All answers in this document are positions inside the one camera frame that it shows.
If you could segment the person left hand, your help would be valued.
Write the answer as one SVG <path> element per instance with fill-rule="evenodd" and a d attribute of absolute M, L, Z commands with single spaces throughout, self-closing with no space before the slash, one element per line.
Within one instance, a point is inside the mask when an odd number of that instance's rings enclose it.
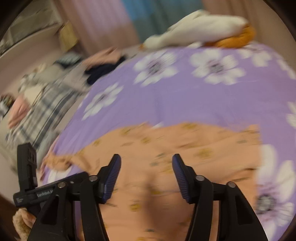
<path fill-rule="evenodd" d="M 20 208 L 19 212 L 25 225 L 31 229 L 36 221 L 36 217 L 33 214 L 29 213 L 26 208 Z"/>

